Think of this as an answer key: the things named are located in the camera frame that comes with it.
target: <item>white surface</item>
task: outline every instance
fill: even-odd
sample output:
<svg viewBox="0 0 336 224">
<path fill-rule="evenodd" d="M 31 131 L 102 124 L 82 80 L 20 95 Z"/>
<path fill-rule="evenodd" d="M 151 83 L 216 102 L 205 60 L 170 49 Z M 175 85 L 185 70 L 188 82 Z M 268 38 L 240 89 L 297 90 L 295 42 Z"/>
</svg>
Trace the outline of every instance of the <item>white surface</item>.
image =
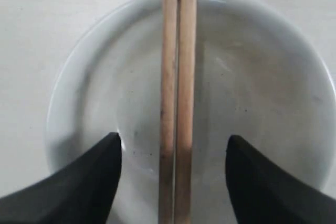
<svg viewBox="0 0 336 224">
<path fill-rule="evenodd" d="M 55 78 L 80 36 L 127 0 L 0 0 L 0 195 L 49 174 L 44 128 Z M 336 79 L 336 0 L 262 0 L 296 24 Z"/>
<path fill-rule="evenodd" d="M 157 220 L 160 6 L 133 0 L 98 22 L 52 95 L 45 136 L 52 170 L 107 132 L 121 135 L 123 167 L 108 223 Z M 335 93 L 314 50 L 281 16 L 255 1 L 198 0 L 195 93 L 192 223 L 236 223 L 224 186 L 231 134 L 307 184 L 324 185 Z"/>
</svg>

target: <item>wooden chopstick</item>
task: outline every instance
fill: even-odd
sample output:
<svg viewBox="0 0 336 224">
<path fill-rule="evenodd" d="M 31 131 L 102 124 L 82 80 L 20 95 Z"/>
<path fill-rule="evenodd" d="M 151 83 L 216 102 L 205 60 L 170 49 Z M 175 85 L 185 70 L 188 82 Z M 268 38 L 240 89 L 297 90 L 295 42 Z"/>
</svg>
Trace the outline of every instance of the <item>wooden chopstick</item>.
<svg viewBox="0 0 336 224">
<path fill-rule="evenodd" d="M 163 0 L 162 5 L 159 224 L 173 220 L 177 5 L 178 0 Z"/>
<path fill-rule="evenodd" d="M 181 0 L 174 223 L 190 223 L 197 0 Z"/>
</svg>

